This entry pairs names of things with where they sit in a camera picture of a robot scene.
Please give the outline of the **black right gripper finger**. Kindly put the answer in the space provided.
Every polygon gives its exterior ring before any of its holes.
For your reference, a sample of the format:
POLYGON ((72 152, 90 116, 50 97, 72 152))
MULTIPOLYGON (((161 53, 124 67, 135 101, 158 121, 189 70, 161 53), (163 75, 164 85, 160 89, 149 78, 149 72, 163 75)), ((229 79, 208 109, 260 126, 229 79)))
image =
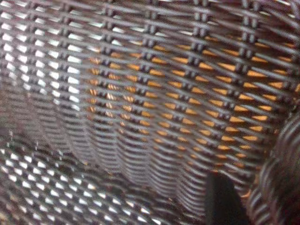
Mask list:
POLYGON ((206 224, 245 225, 246 210, 227 176, 210 172, 206 183, 206 224))

